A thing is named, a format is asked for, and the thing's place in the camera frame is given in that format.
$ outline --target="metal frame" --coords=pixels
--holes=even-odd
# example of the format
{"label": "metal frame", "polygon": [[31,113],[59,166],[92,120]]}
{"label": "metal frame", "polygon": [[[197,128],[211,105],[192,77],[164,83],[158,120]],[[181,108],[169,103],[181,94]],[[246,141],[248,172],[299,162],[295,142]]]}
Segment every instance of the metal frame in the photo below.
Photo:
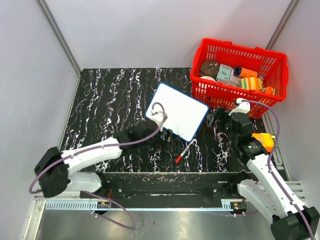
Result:
{"label": "metal frame", "polygon": [[[56,21],[55,18],[53,16],[53,14],[51,13],[47,3],[45,0],[36,0],[36,2],[39,4],[39,7],[41,9],[41,11],[43,12],[45,18],[47,19],[54,35],[56,36],[57,40],[59,41],[64,53],[66,54],[68,60],[70,61],[74,71],[77,73],[78,75],[78,80],[77,80],[77,84],[74,88],[74,91],[72,93],[72,97],[71,97],[71,101],[69,104],[69,108],[66,114],[66,119],[64,121],[64,125],[63,125],[63,129],[61,131],[61,135],[58,141],[58,146],[61,147],[62,145],[62,141],[63,141],[63,137],[64,137],[64,133],[67,127],[67,123],[68,123],[68,119],[69,119],[69,115],[71,113],[72,110],[72,106],[73,106],[73,102],[76,96],[76,92],[77,92],[77,88],[80,82],[80,75],[81,75],[81,71],[82,69],[79,67],[75,57],[73,56],[65,38],[63,37]],[[288,5],[285,13],[283,14],[277,28],[275,29],[268,45],[266,46],[266,49],[271,49],[275,42],[277,41],[277,39],[279,38],[282,30],[284,29],[284,27],[286,26],[287,22],[290,19],[290,16],[292,15],[292,13],[294,12],[294,10],[297,8],[298,3],[300,2],[300,0],[291,0],[290,4]],[[266,114],[263,115],[263,122],[265,125],[265,128],[268,132],[274,133],[275,129],[272,125],[272,121],[270,119],[269,113],[267,112]],[[274,158],[275,158],[275,162],[276,162],[276,166],[278,170],[281,170],[282,168],[284,168],[288,179],[290,180],[290,174],[286,165],[286,162],[284,161],[284,154],[282,151],[281,146],[278,147],[278,149],[275,151],[274,153]],[[291,190],[303,201],[305,202],[305,197],[304,194],[302,192],[301,189],[301,185],[298,181],[287,181],[288,186],[291,188]],[[80,198],[80,193],[79,192],[64,192],[63,194],[61,194],[60,196],[51,198],[50,200],[56,200],[56,201],[63,201],[63,200],[70,200],[70,201],[79,201],[79,200],[84,200],[83,198]],[[41,194],[38,194],[34,197],[34,200],[32,201],[32,211],[31,211],[31,216],[29,217],[29,221],[26,227],[26,231],[25,234],[23,235],[23,240],[35,240],[38,234],[38,229],[41,223],[41,219],[44,213],[44,210],[46,208],[46,198],[44,198]]]}

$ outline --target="brown object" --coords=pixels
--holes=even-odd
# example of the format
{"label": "brown object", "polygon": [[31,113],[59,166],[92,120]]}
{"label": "brown object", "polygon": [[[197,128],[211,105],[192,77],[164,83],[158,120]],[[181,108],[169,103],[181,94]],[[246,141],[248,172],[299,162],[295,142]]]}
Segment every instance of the brown object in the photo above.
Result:
{"label": "brown object", "polygon": [[200,76],[209,76],[216,79],[220,64],[217,61],[204,61],[200,67]]}

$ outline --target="whiteboard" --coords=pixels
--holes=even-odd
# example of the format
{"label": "whiteboard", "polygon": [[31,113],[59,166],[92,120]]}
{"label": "whiteboard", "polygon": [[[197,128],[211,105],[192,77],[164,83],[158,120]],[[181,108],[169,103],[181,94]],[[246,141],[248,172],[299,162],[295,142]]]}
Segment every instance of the whiteboard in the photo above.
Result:
{"label": "whiteboard", "polygon": [[[206,117],[209,107],[191,96],[178,91],[165,83],[161,83],[155,91],[145,116],[152,119],[151,106],[161,103],[168,119],[163,127],[172,130],[186,142],[191,142]],[[154,106],[156,112],[162,111],[159,105]]]}

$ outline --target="red shopping basket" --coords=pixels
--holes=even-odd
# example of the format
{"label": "red shopping basket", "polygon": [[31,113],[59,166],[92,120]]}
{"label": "red shopping basket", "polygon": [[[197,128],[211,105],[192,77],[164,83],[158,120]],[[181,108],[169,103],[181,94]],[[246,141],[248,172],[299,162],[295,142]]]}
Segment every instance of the red shopping basket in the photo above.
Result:
{"label": "red shopping basket", "polygon": [[[258,72],[258,78],[263,80],[263,85],[273,87],[275,95],[200,78],[200,67],[206,60],[214,60],[233,68],[240,66]],[[249,48],[234,45],[230,41],[205,38],[194,56],[190,79],[192,81],[192,96],[211,108],[221,106],[232,110],[235,108],[236,98],[254,100],[273,106],[277,102],[282,102],[287,95],[287,56],[284,53],[260,47]],[[249,116],[258,119],[267,110],[264,106],[251,103]]]}

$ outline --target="marble tabletop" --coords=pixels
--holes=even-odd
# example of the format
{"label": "marble tabletop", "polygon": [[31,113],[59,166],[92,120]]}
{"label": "marble tabletop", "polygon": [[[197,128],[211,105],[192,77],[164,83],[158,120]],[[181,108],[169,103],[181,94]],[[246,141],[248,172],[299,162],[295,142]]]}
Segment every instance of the marble tabletop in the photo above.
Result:
{"label": "marble tabletop", "polygon": [[[192,96],[190,68],[97,68],[84,69],[64,134],[62,149],[98,143],[144,120],[160,83]],[[168,152],[159,147],[132,150],[118,159],[87,167],[102,172],[239,172],[248,170],[236,157],[231,141],[205,120],[197,144],[176,164],[187,143],[175,142]],[[265,132],[262,119],[253,119],[253,131]]]}

